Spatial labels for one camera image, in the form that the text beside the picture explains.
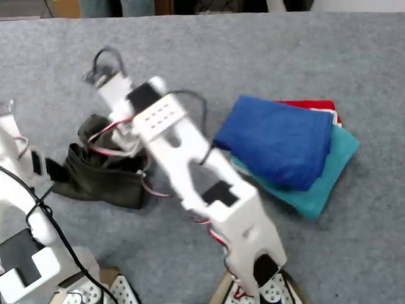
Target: white mounting plate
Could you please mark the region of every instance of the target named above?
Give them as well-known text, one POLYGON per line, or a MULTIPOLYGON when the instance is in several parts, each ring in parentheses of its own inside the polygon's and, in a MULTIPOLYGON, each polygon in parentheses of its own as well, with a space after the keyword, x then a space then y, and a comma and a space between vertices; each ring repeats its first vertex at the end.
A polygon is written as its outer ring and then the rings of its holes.
MULTIPOLYGON (((292 295, 296 301, 296 304, 302 304, 297 293, 294 291, 290 283, 287 282, 291 290, 292 295)), ((236 283, 232 283, 230 292, 227 295, 227 299, 223 302, 224 304, 259 304, 255 303, 254 298, 243 296, 239 300, 234 298, 234 294, 238 288, 236 283)), ((293 304, 290 293, 285 287, 285 282, 281 274, 276 274, 272 279, 270 279, 265 285, 260 289, 260 293, 263 298, 271 304, 293 304)))
POLYGON ((98 304, 101 295, 101 290, 90 281, 87 281, 81 285, 80 289, 75 289, 71 293, 68 293, 63 304, 82 304, 82 302, 85 304, 98 304))
POLYGON ((139 304, 131 286, 123 275, 116 277, 110 290, 118 300, 118 304, 139 304))

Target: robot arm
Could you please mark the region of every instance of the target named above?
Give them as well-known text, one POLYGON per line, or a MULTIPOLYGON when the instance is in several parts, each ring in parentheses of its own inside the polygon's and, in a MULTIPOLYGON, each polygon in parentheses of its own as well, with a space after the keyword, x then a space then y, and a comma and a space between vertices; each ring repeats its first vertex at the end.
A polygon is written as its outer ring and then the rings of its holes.
MULTIPOLYGON (((32 156, 29 149, 20 154, 24 148, 16 142, 20 136, 14 116, 10 111, 2 111, 0 104, 0 166, 33 186, 32 156)), ((27 215, 36 204, 28 191, 4 172, 0 172, 0 190, 0 215, 11 206, 27 215)), ((52 293, 60 282, 79 272, 41 208, 32 212, 28 223, 30 229, 0 244, 0 294, 6 303, 16 303, 33 292, 52 293)), ((79 247, 74 250, 97 276, 98 265, 91 252, 79 247)))
POLYGON ((122 126, 115 132, 116 143, 128 150, 141 138, 166 172, 183 207, 211 222, 227 249, 225 263, 234 279, 247 294, 259 300, 259 287, 280 270, 287 257, 257 189, 240 178, 219 150, 211 151, 176 96, 167 94, 161 78, 134 87, 121 72, 104 67, 97 73, 93 70, 87 81, 97 87, 111 108, 112 122, 134 117, 129 128, 122 126), (177 136, 179 147, 169 143, 169 132, 177 136), (193 161, 203 161, 202 165, 220 180, 202 195, 196 192, 190 177, 188 164, 193 161))
MULTIPOLYGON (((20 136, 20 131, 11 112, 0 113, 0 166, 30 184, 34 176, 31 154, 27 151, 19 159, 18 155, 21 149, 15 138, 20 136)), ((22 190, 21 185, 6 174, 0 174, 0 185, 3 189, 7 189, 7 191, 0 191, 1 207, 15 206, 26 215, 35 206, 35 201, 31 195, 22 190)), ((28 222, 33 237, 41 244, 50 245, 58 238, 56 231, 40 208, 31 214, 28 222)))

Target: blue towel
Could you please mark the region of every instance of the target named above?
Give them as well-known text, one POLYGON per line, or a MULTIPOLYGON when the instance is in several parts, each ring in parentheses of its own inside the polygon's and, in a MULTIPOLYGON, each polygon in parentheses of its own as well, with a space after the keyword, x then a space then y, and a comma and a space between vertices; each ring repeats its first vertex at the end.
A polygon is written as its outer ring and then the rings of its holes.
POLYGON ((214 144, 256 175, 306 191, 323 171, 332 119, 330 113, 240 96, 214 144))
MULTIPOLYGON (((325 206, 333 185, 339 178, 347 162, 359 148, 359 141, 348 131, 337 126, 332 129, 332 145, 327 156, 325 169, 312 187, 306 191, 288 190, 280 187, 268 179, 253 175, 252 177, 268 192, 292 205, 298 212, 308 219, 319 217, 325 206)), ((247 167, 234 156, 232 162, 242 170, 247 167)))

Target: table surface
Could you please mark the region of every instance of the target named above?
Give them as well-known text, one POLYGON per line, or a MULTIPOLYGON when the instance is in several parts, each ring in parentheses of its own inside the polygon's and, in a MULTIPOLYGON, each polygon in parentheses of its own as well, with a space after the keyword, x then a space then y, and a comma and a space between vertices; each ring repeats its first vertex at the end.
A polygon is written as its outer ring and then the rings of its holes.
MULTIPOLYGON (((289 13, 0 23, 0 98, 33 145, 63 161, 79 125, 107 114, 82 82, 95 52, 117 47, 135 83, 154 75, 209 99, 209 135, 239 94, 332 98, 361 148, 317 222, 265 197, 288 271, 313 303, 403 303, 405 297, 405 15, 289 13)), ((183 99, 191 116, 196 101, 183 99)), ((208 180, 194 175, 199 187, 208 180)), ((153 186, 169 189, 157 170, 153 186)), ((75 245, 117 265, 144 303, 207 303, 223 274, 222 250, 178 199, 143 210, 47 200, 75 245)), ((10 210, 2 237, 24 227, 10 210)))

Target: red and white wire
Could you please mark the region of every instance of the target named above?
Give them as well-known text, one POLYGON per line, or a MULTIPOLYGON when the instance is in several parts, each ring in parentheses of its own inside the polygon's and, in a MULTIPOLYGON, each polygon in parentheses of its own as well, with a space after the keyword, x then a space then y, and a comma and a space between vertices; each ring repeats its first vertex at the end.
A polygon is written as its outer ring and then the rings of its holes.
POLYGON ((118 122, 112 122, 111 124, 106 126, 103 130, 91 135, 89 140, 87 141, 87 143, 89 144, 89 148, 99 154, 106 155, 106 156, 128 157, 128 156, 134 155, 134 153, 136 153, 136 151, 138 150, 138 148, 140 146, 140 140, 135 145, 135 147, 129 152, 122 152, 122 151, 117 151, 117 150, 106 149, 106 148, 102 148, 102 147, 96 146, 95 144, 91 143, 95 138, 99 137, 101 134, 107 132, 108 130, 111 130, 112 128, 115 128, 117 125, 124 124, 125 122, 130 122, 132 119, 133 119, 133 117, 127 118, 124 120, 120 120, 118 122))
POLYGON ((152 194, 152 195, 155 195, 155 196, 160 197, 160 198, 168 198, 169 196, 171 196, 171 194, 160 193, 160 192, 157 192, 157 191, 151 189, 151 188, 146 184, 145 179, 144 179, 143 177, 140 179, 140 182, 142 183, 142 186, 144 187, 144 189, 145 189, 147 192, 149 192, 150 194, 152 194))

